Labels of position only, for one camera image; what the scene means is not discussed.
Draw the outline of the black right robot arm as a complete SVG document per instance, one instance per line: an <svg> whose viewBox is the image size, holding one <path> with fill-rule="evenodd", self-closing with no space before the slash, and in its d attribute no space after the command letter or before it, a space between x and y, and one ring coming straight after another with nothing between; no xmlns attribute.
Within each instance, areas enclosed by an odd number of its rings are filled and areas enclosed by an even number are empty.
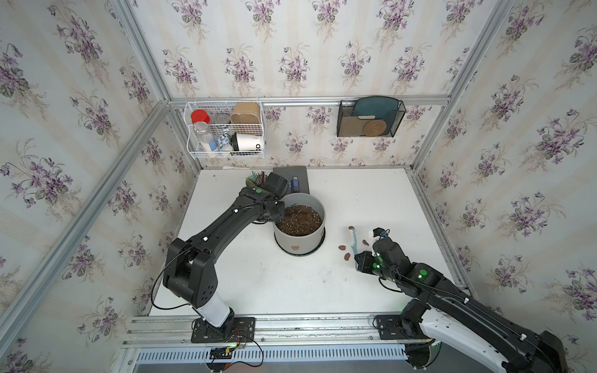
<svg viewBox="0 0 597 373"><path fill-rule="evenodd" d="M538 334L484 306L435 268L412 262L388 232L377 228L370 251L354 256L357 271L389 281L410 298L397 315L378 315L383 340L446 343L492 372L567 372L562 340Z"/></svg>

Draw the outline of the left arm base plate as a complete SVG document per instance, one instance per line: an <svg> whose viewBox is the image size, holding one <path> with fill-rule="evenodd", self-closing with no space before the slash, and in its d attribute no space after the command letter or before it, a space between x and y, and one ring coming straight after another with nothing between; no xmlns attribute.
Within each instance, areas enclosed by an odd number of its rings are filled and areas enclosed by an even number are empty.
<svg viewBox="0 0 597 373"><path fill-rule="evenodd" d="M191 323L191 343L226 343L253 339L256 319L254 317L229 317L222 326L216 327L202 318Z"/></svg>

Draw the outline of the white ceramic pot with soil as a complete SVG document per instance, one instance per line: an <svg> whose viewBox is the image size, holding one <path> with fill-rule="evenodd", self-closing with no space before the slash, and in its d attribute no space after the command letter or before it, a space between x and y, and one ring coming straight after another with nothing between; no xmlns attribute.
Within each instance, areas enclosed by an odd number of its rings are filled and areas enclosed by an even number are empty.
<svg viewBox="0 0 597 373"><path fill-rule="evenodd" d="M288 236L308 236L321 233L325 228L326 211L322 202L311 194L288 194L281 199L285 203L285 218L274 224L280 243L281 234Z"/></svg>

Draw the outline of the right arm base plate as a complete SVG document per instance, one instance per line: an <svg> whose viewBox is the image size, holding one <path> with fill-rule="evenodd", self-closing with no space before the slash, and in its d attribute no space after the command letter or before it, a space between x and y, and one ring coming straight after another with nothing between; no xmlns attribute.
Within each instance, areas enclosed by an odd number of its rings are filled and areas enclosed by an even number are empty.
<svg viewBox="0 0 597 373"><path fill-rule="evenodd" d="M379 332L381 340L412 340L415 332L409 326L404 326L401 314L376 315L373 326Z"/></svg>

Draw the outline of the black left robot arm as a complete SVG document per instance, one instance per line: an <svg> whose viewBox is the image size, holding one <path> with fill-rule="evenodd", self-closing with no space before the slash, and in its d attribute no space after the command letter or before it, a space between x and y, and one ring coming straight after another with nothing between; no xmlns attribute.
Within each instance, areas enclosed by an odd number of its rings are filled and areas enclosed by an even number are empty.
<svg viewBox="0 0 597 373"><path fill-rule="evenodd" d="M191 306L207 326L228 333L234 312L217 295L215 265L224 249L254 222L279 222L285 215L289 182L276 173L260 186L245 186L211 225L191 238L176 238L168 246L162 284Z"/></svg>

